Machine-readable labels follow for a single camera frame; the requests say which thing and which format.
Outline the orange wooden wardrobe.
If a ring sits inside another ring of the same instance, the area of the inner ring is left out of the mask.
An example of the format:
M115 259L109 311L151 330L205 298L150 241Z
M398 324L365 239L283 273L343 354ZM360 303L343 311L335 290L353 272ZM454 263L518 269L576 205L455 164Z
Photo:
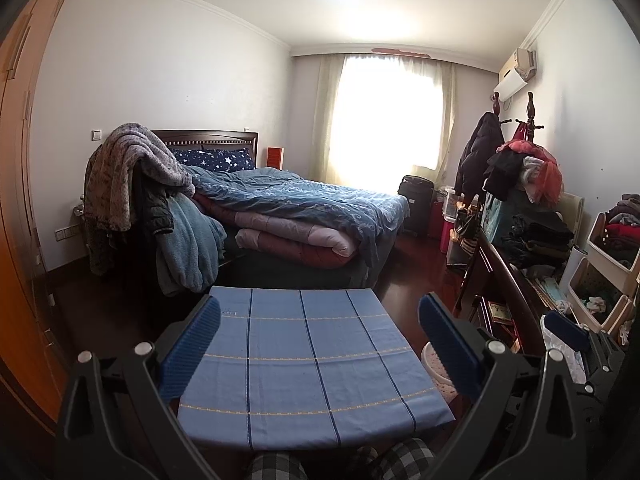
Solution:
M51 332L32 210L29 141L36 85L65 0L22 0L1 44L1 416L53 434L68 379Z

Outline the dark padded jacket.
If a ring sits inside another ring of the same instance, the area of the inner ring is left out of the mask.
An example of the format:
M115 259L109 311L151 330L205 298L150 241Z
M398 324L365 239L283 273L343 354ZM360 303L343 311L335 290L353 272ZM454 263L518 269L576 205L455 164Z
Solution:
M153 235L170 234L174 230L174 217L168 198L164 188L143 193L143 223Z

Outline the light blue fleece blanket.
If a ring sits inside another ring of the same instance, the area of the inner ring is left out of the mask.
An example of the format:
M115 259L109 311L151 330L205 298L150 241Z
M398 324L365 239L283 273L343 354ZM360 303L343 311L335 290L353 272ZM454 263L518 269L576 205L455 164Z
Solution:
M157 278L164 295L205 292L218 275L227 238L222 225L183 194L168 200L174 230L157 235Z

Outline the black suitcase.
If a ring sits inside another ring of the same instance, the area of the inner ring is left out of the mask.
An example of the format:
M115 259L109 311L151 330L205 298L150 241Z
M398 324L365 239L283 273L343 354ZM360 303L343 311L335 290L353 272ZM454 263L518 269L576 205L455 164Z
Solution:
M427 236L434 200L434 183L424 177L407 174L402 177L398 194L409 204L409 215L402 226L416 236Z

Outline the pile of red clothes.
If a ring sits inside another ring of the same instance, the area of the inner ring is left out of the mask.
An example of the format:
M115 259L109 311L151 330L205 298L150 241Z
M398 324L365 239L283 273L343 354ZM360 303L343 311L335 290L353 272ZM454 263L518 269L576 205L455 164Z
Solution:
M499 146L487 163L484 191L498 200L504 202L514 188L520 188L532 204L558 203L563 177L556 159L542 146L511 140Z

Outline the dark wooden headboard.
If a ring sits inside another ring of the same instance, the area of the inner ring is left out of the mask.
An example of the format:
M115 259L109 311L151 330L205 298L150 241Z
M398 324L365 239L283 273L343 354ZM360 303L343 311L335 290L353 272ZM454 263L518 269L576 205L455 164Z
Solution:
M250 130L153 129L171 150L229 150L247 148L257 164L258 132Z

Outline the blue checked tablecloth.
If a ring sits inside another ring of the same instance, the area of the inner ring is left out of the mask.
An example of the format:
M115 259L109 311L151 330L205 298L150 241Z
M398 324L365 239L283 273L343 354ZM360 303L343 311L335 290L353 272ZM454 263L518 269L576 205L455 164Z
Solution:
M194 442L337 448L454 419L372 290L214 287L210 294L220 327L178 408Z

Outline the white air conditioner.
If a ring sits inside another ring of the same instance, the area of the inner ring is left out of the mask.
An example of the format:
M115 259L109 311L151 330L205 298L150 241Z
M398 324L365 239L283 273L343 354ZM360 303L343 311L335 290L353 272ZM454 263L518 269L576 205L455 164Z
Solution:
M499 100L506 102L520 92L537 73L536 53L517 48L503 64L499 81L494 89Z

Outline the star pattern blue pillow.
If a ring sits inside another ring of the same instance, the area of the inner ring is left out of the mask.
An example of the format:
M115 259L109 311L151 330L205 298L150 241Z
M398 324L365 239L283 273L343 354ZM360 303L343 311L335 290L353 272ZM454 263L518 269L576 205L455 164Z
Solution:
M254 158L247 148L239 150L172 150L180 164L209 171L253 170Z

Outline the black jacket on rack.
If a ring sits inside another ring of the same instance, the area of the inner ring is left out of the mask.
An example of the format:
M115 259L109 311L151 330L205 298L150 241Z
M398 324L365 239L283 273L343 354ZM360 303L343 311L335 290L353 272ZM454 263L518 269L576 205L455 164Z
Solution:
M494 112L486 112L478 121L459 159L454 190L467 203L480 195L488 159L504 143L501 124Z

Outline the dark wooden desk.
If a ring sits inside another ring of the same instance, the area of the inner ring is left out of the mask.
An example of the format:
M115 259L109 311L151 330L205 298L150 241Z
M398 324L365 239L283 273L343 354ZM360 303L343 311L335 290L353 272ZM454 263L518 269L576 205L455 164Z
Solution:
M454 316L480 327L515 353L543 356L540 319L550 311L533 284L480 234Z

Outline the crumpled white paper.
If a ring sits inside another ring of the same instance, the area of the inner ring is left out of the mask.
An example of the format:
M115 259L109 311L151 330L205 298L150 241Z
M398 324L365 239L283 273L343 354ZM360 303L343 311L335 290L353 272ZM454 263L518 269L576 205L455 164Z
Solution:
M542 339L547 350L555 349L559 350L564 356L567 367L570 370L570 377L573 382L578 385L585 385L587 382L587 375L585 370L584 361L582 355L570 348L570 346L562 341L561 338L552 333L546 325L546 317L543 316L540 319L540 329L542 333Z

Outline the white storage shelf unit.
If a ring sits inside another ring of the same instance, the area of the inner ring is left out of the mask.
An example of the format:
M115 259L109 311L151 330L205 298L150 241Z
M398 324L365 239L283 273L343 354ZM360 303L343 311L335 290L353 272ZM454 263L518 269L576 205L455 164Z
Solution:
M634 313L639 286L639 256L627 268L597 244L605 234L606 215L599 212L580 259L567 285L570 310L579 325L617 337Z

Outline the pink and red folded quilt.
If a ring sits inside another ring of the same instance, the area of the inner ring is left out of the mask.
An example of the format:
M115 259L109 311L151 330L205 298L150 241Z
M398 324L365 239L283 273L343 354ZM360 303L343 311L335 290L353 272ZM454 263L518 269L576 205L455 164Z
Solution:
M202 193L196 193L194 200L204 214L236 229L233 239L241 249L319 269L340 268L358 252L358 244L349 235L327 226L254 211L234 211Z

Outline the cream sheer curtain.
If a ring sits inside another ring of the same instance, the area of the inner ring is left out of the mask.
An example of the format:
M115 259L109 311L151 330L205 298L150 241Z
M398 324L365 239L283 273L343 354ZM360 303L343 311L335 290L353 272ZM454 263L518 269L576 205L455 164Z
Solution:
M456 91L451 63L393 55L322 55L309 177L389 193L406 174L442 184Z

